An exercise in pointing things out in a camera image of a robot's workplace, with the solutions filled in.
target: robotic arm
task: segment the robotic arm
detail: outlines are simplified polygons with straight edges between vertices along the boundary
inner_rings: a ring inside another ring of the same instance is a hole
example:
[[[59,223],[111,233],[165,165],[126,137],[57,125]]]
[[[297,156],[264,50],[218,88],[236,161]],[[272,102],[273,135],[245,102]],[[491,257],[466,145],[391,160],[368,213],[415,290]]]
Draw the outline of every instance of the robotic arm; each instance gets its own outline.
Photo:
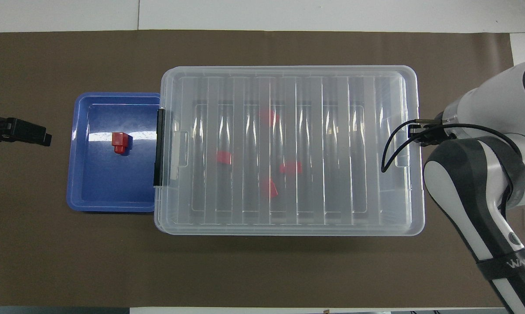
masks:
[[[428,192],[507,310],[525,313],[525,247],[504,217],[525,205],[525,63],[416,123],[429,124],[410,125],[406,143],[440,143],[424,166]]]

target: blue tray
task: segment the blue tray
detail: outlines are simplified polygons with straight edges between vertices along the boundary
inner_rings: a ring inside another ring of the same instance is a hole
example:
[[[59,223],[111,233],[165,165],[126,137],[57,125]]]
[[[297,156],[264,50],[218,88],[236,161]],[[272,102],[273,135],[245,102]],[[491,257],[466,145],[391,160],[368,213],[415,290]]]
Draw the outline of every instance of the blue tray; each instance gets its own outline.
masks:
[[[151,212],[160,95],[85,93],[75,102],[67,204],[76,211]],[[116,154],[111,133],[129,134]]]

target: clear plastic lid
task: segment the clear plastic lid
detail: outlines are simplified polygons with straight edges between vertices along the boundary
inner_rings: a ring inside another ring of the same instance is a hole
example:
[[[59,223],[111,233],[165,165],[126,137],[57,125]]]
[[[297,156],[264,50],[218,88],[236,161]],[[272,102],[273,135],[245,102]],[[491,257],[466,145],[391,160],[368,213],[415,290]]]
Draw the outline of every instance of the clear plastic lid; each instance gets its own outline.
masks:
[[[391,131],[418,117],[407,66],[180,66],[164,74],[160,101],[162,231],[402,236],[424,227],[419,147],[380,172]]]

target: red object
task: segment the red object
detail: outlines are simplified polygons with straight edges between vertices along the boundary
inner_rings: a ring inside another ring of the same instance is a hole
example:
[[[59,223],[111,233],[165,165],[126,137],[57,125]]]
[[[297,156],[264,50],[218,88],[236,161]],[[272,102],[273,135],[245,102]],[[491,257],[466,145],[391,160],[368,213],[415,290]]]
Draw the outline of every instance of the red object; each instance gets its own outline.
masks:
[[[302,173],[301,163],[299,161],[291,161],[280,165],[280,173],[295,174]]]
[[[270,177],[261,181],[261,191],[265,197],[273,198],[278,196],[276,185]]]
[[[219,150],[216,152],[216,161],[221,164],[231,165],[232,154],[229,151]]]
[[[111,133],[111,145],[116,154],[123,154],[129,145],[129,135],[123,132]]]
[[[261,109],[259,111],[259,116],[260,116],[261,122],[263,123],[268,122],[268,124],[271,126],[274,126],[274,124],[278,122],[278,120],[280,119],[280,115],[278,115],[278,113],[276,113],[272,109],[268,109],[268,111]]]

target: brown mat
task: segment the brown mat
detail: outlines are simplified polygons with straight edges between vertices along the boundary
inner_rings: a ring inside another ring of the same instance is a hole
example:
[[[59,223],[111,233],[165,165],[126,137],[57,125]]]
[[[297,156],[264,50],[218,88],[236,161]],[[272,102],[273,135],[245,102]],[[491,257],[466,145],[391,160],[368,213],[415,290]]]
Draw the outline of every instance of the brown mat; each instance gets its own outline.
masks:
[[[508,34],[0,34],[0,116],[53,135],[51,147],[0,143],[0,306],[501,306],[429,197],[416,237],[170,236],[151,215],[65,203],[81,93],[158,92],[178,65],[297,64],[409,65],[426,118],[512,57]]]

